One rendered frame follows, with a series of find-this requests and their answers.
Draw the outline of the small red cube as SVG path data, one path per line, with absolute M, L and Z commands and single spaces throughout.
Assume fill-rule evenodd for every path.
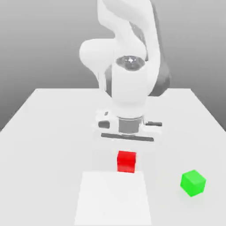
M 136 166 L 136 152 L 118 151 L 117 154 L 117 171 L 134 173 Z

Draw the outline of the small green cube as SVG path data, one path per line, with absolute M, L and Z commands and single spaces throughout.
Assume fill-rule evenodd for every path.
M 180 187 L 190 196 L 196 196 L 204 191 L 206 178 L 198 171 L 191 170 L 181 176 Z

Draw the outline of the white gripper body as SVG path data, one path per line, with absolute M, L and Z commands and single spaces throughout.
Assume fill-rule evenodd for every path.
M 112 132 L 96 132 L 96 149 L 148 149 L 158 146 L 158 138 L 152 136 L 127 136 Z

